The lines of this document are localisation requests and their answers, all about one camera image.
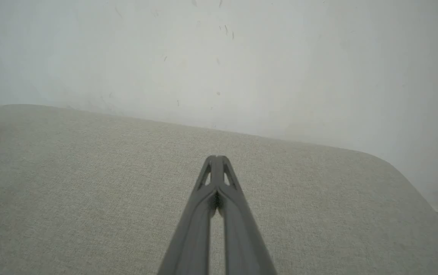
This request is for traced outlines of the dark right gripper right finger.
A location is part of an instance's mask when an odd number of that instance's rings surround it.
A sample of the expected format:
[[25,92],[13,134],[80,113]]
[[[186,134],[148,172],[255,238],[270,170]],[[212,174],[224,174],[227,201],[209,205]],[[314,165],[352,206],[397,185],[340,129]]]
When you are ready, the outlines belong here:
[[276,275],[272,258],[254,220],[230,160],[219,157],[222,180],[217,188],[225,233],[227,275]]

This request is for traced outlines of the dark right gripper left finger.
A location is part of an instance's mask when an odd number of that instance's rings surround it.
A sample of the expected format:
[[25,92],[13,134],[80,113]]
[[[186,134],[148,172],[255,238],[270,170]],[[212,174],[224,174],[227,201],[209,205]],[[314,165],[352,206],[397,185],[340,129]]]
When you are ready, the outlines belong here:
[[206,158],[184,212],[172,235],[158,275],[208,275],[210,223],[216,208],[217,188],[212,179],[215,155]]

